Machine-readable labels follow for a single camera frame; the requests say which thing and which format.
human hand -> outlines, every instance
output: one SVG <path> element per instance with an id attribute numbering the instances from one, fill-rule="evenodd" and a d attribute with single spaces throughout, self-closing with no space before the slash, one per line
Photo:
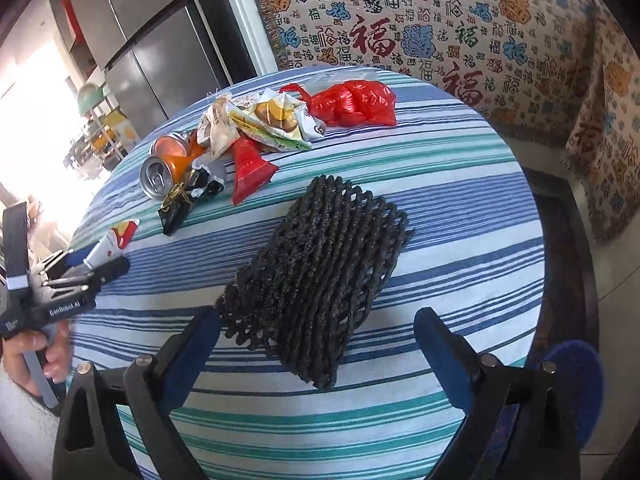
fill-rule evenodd
<path id="1" fill-rule="evenodd" d="M 2 362 L 4 369 L 12 381 L 27 390 L 31 395 L 39 397 L 40 391 L 29 373 L 22 354 L 28 351 L 37 352 L 47 348 L 47 336 L 42 332 L 27 330 L 2 342 Z M 60 321 L 53 344 L 46 351 L 47 364 L 42 371 L 47 379 L 61 383 L 69 374 L 71 366 L 71 345 L 69 344 L 69 323 Z"/>

striped tablecloth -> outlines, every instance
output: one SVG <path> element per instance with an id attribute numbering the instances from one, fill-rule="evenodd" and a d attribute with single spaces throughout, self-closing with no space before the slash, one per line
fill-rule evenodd
<path id="1" fill-rule="evenodd" d="M 230 90 L 278 89 L 321 70 L 279 72 Z M 270 184 L 237 207 L 229 188 L 165 237 L 159 204 L 143 194 L 138 171 L 153 139 L 193 128 L 212 98 L 194 104 L 116 168 L 74 235 L 72 245 L 82 247 L 119 220 L 141 220 L 127 250 L 129 273 L 104 288 L 73 333 L 74 365 L 90 360 L 112 368 L 156 352 L 196 307 L 214 304 L 314 176 L 349 178 L 407 211 L 416 234 L 354 334 L 331 393 L 220 338 L 172 415 L 211 478 L 423 478 L 463 416 L 415 343 L 412 322 L 423 306 L 476 351 L 491 351 L 505 364 L 522 364 L 529 351 L 544 257 L 536 205 L 518 163 L 461 102 L 407 76 L 378 76 L 398 96 L 398 126 L 331 129 L 310 152 L 267 155 L 280 167 Z M 228 170 L 233 178 L 232 161 Z M 120 413 L 138 463 L 157 478 L 130 411 Z"/>

fabric with chinese characters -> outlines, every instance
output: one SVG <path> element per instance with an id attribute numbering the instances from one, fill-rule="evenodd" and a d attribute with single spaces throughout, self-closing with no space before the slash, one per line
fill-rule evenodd
<path id="1" fill-rule="evenodd" d="M 281 68 L 357 64 L 430 82 L 493 123 L 566 146 L 597 238 L 635 211 L 638 57 L 599 0 L 257 1 Z M 622 61 L 596 48 L 607 38 Z"/>

gray handle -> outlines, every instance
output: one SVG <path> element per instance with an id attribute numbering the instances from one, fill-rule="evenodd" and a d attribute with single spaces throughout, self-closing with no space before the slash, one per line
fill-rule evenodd
<path id="1" fill-rule="evenodd" d="M 42 329 L 42 331 L 47 335 L 47 339 L 49 343 L 51 343 L 56 337 L 57 326 L 55 324 L 47 325 Z M 25 352 L 22 355 L 24 357 L 24 361 L 27 363 L 29 373 L 42 395 L 42 402 L 47 408 L 52 410 L 58 405 L 58 398 L 53 392 L 50 380 L 44 376 L 42 365 L 40 364 L 40 360 L 38 359 L 36 352 Z"/>

metal screw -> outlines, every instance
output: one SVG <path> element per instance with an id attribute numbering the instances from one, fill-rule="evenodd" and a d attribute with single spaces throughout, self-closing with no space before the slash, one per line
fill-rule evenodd
<path id="1" fill-rule="evenodd" d="M 136 364 L 138 366 L 149 366 L 151 364 L 151 361 L 153 360 L 154 360 L 154 357 L 152 355 L 142 354 L 136 357 Z"/>
<path id="2" fill-rule="evenodd" d="M 480 362 L 489 368 L 493 368 L 498 364 L 498 358 L 493 354 L 482 354 Z"/>
<path id="3" fill-rule="evenodd" d="M 91 370 L 91 363 L 89 361 L 83 361 L 78 365 L 78 368 L 76 368 L 76 370 L 78 370 L 78 373 L 80 375 L 87 374 Z"/>
<path id="4" fill-rule="evenodd" d="M 556 363 L 553 361 L 544 361 L 542 363 L 542 369 L 548 373 L 548 374 L 552 374 L 554 373 L 558 367 L 556 366 Z"/>

